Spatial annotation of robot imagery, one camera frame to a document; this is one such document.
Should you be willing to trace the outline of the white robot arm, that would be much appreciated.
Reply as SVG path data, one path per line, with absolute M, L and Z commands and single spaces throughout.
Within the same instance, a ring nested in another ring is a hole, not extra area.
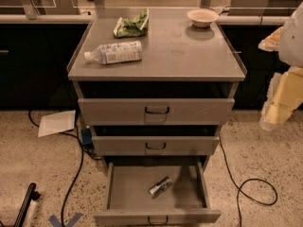
M 303 3 L 283 26 L 263 39 L 258 48 L 277 51 L 278 58 L 290 66 L 283 74 L 274 73 L 261 110 L 260 127 L 273 131 L 303 103 Z

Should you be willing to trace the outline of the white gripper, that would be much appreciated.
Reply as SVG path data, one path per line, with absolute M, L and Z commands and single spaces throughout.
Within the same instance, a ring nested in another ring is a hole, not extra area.
M 278 51 L 282 26 L 263 39 L 258 48 Z M 283 125 L 303 103 L 303 68 L 291 66 L 284 74 L 274 73 L 270 81 L 259 126 L 265 131 L 275 131 Z

